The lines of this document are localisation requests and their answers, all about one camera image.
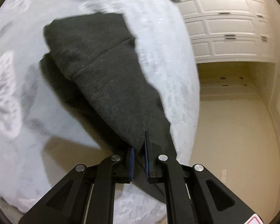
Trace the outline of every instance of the dark gray cloth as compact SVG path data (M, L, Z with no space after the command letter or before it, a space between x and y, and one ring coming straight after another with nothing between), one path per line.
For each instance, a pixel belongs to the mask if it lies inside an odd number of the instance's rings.
M80 111L113 151L134 147L134 182L165 201L164 189L145 183L144 132L164 154L176 157L158 92L147 83L134 50L135 39L120 14L83 15L45 26L50 55L43 74L62 101Z

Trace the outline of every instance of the round silver bolt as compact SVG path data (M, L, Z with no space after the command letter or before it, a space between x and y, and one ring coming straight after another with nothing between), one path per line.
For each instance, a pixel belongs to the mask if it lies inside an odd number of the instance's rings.
M112 160L112 161L119 161L119 160L120 160L120 156L118 156L118 155L113 155L113 156L111 157L111 160Z
M76 171L78 171L78 172L82 172L82 171L84 171L84 169L85 169L85 166L82 164L79 164L76 166Z
M159 158L160 161L167 161L168 160L168 157L166 155L160 155L158 158Z
M195 170L198 171L198 172L201 172L201 171L204 169L204 167L203 167L201 164L196 164L196 165L194 166L194 168L195 168Z

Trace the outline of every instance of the white bed sheet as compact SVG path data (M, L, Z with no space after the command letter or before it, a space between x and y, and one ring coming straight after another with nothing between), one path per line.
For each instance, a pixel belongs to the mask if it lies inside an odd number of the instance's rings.
M58 101L38 69L42 30L56 18L123 13L147 80L159 91L178 161L188 164L198 121L199 81L178 8L170 0L6 0L0 9L0 196L28 211L79 163L110 151ZM158 223L166 206L133 184L117 185L114 223Z

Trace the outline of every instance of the floor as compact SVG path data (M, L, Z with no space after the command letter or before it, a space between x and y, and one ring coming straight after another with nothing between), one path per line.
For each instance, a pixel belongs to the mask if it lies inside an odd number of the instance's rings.
M279 150L260 97L201 101L190 165L196 163L225 182L264 224L274 217L280 183Z

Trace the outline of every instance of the wrinkled white sheet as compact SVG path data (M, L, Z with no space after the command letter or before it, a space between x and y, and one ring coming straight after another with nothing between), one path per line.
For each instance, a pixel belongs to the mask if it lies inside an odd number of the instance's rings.
M98 164L110 151L60 104L38 62L48 52L43 27L55 18L123 13L136 37L147 80L159 91L178 161L188 164L199 110L194 56L170 0L6 0L0 9L0 196L28 211L76 164ZM158 223L166 206L118 185L114 223Z

